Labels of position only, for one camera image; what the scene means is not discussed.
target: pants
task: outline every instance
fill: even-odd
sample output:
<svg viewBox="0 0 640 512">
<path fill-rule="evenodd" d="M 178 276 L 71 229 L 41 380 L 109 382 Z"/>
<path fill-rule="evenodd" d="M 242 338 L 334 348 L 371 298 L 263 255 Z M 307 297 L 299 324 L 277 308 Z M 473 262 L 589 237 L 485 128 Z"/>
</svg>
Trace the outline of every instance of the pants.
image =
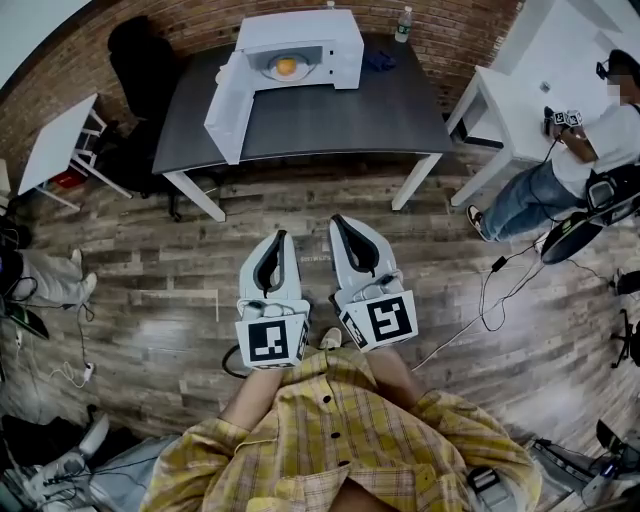
<svg viewBox="0 0 640 512">
<path fill-rule="evenodd" d="M 482 234 L 489 240 L 508 240 L 580 202 L 558 181 L 548 161 L 518 174 L 502 189 L 482 216 Z"/>
<path fill-rule="evenodd" d="M 40 251 L 19 252 L 23 262 L 22 279 L 13 292 L 14 299 L 25 299 L 35 290 L 29 299 L 29 303 L 34 305 L 79 305 L 87 301 L 91 291 L 82 280 L 79 265 L 67 258 L 47 256 Z"/>
</svg>

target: sneaker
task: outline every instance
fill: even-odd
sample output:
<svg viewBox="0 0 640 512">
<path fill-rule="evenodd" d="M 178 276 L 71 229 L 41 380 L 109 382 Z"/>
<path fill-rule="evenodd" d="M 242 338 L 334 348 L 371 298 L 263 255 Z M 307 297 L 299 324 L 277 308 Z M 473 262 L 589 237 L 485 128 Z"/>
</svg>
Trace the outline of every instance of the sneaker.
<svg viewBox="0 0 640 512">
<path fill-rule="evenodd" d="M 337 327 L 332 327 L 322 338 L 320 350 L 339 348 L 340 345 L 342 345 L 342 331 Z"/>
<path fill-rule="evenodd" d="M 622 270 L 617 269 L 616 273 L 613 274 L 611 281 L 609 281 L 609 286 L 613 288 L 613 294 L 618 295 L 618 282 L 620 282 L 620 278 L 622 277 Z"/>
<path fill-rule="evenodd" d="M 91 274 L 89 274 L 82 280 L 82 283 L 84 284 L 85 289 L 85 296 L 82 302 L 87 302 L 89 300 L 89 297 L 91 297 L 93 290 L 96 289 L 96 285 L 98 284 L 98 276 L 95 272 L 91 272 Z"/>
<path fill-rule="evenodd" d="M 71 261 L 78 265 L 78 267 L 82 267 L 82 252 L 80 249 L 74 249 L 71 253 Z"/>
<path fill-rule="evenodd" d="M 471 225 L 475 228 L 475 230 L 485 242 L 493 242 L 493 240 L 488 239 L 482 234 L 482 228 L 480 226 L 480 221 L 482 220 L 482 212 L 480 210 L 478 210 L 473 205 L 469 206 L 469 208 L 467 208 L 467 219 L 469 219 Z"/>
<path fill-rule="evenodd" d="M 547 241 L 547 238 L 549 237 L 549 233 L 551 233 L 551 231 L 547 231 L 544 235 L 540 236 L 533 243 L 533 248 L 536 250 L 538 254 L 542 254 L 542 248 L 544 247 L 544 243 Z"/>
</svg>

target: jeans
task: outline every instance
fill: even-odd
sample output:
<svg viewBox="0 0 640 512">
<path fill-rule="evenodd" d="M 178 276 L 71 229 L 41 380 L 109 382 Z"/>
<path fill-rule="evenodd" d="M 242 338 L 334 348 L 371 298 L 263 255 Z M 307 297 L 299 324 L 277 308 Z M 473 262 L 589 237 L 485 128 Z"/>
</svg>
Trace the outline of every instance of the jeans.
<svg viewBox="0 0 640 512">
<path fill-rule="evenodd" d="M 482 216 L 482 234 L 489 240 L 508 240 L 581 202 L 558 181 L 549 160 L 521 172 L 500 191 Z"/>
</svg>

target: yellow plaid shirt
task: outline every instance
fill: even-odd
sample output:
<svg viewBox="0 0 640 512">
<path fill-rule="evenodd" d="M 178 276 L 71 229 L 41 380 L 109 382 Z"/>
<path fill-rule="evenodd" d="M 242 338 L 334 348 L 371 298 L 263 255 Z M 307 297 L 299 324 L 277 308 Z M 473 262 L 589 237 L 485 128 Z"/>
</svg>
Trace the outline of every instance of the yellow plaid shirt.
<svg viewBox="0 0 640 512">
<path fill-rule="evenodd" d="M 285 374 L 253 432 L 220 419 L 189 429 L 156 462 L 141 511 L 328 511 L 346 478 L 404 511 L 469 510 L 466 475 L 489 466 L 526 494 L 541 479 L 487 413 L 439 391 L 410 411 L 376 393 L 365 357 L 318 352 Z"/>
</svg>

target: plate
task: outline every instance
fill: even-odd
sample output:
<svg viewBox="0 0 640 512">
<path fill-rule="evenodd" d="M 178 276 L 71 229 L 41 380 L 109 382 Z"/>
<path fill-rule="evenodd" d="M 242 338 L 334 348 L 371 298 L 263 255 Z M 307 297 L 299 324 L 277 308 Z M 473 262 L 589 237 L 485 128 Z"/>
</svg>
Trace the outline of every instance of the plate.
<svg viewBox="0 0 640 512">
<path fill-rule="evenodd" d="M 294 59 L 296 61 L 296 70 L 291 75 L 281 75 L 278 72 L 276 64 L 280 59 Z M 278 55 L 271 59 L 267 69 L 262 71 L 262 74 L 267 78 L 272 78 L 278 82 L 297 82 L 302 80 L 311 71 L 309 61 L 298 53 Z"/>
</svg>

